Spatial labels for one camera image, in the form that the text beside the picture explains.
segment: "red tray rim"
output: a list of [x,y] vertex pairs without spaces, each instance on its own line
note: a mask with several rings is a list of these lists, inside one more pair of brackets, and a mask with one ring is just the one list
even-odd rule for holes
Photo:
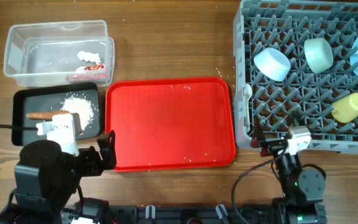
[[206,83],[206,82],[215,82],[220,84],[223,87],[225,94],[224,105],[226,107],[226,119],[229,122],[229,138],[230,140],[230,157],[225,161],[215,162],[213,165],[206,166],[204,162],[194,163],[194,164],[183,164],[175,167],[166,167],[166,166],[135,166],[135,167],[116,167],[114,171],[116,172],[135,172],[135,171],[151,171],[151,170],[170,170],[170,169],[187,169],[187,168],[207,168],[207,167],[220,167],[229,165],[234,158],[236,157],[236,141],[234,138],[234,125],[233,125],[233,115],[231,110],[231,97],[229,85],[219,77],[199,77],[199,78],[167,78],[167,79],[158,79],[158,80],[131,80],[131,81],[119,81],[113,83],[106,91],[106,107],[105,107],[105,133],[107,133],[110,127],[110,103],[111,102],[111,93],[123,86],[142,86],[142,85],[168,85],[168,84],[184,84],[184,83]]

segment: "brown sausage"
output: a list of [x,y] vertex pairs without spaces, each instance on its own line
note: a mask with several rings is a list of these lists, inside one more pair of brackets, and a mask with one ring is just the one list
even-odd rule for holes
[[29,119],[42,119],[42,120],[52,120],[54,115],[58,114],[68,114],[69,111],[61,110],[61,111],[49,111],[49,112],[35,112],[35,113],[27,113],[25,116]]

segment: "gray dish rack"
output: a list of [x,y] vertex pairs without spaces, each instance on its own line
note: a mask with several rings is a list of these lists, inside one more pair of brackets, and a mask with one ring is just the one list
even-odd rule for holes
[[[288,0],[242,0],[233,21],[236,60],[234,125],[236,143],[251,149],[253,117],[260,116],[269,139],[284,137],[288,115],[298,111],[313,132],[310,149],[358,154],[358,118],[347,124],[331,115],[331,104],[358,92],[358,76],[349,58],[358,36],[358,3]],[[334,64],[314,74],[307,65],[305,40],[323,37],[334,54]],[[269,80],[253,62],[266,47],[283,52],[291,70],[282,82]],[[246,88],[252,97],[246,100]]]

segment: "white cup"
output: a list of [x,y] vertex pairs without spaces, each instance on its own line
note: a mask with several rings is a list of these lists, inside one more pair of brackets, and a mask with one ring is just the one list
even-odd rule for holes
[[333,65],[333,51],[324,38],[308,39],[305,41],[304,48],[308,65],[315,74],[325,71]]
[[267,77],[275,81],[283,81],[291,69],[289,59],[273,48],[266,48],[254,57],[256,67]]

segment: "pile of white grains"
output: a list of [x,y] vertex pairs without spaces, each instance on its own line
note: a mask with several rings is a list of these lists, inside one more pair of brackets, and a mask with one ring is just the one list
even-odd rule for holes
[[85,130],[85,127],[92,122],[94,116],[91,102],[74,96],[67,98],[60,110],[67,110],[70,113],[78,113],[80,116],[81,129],[83,131]]

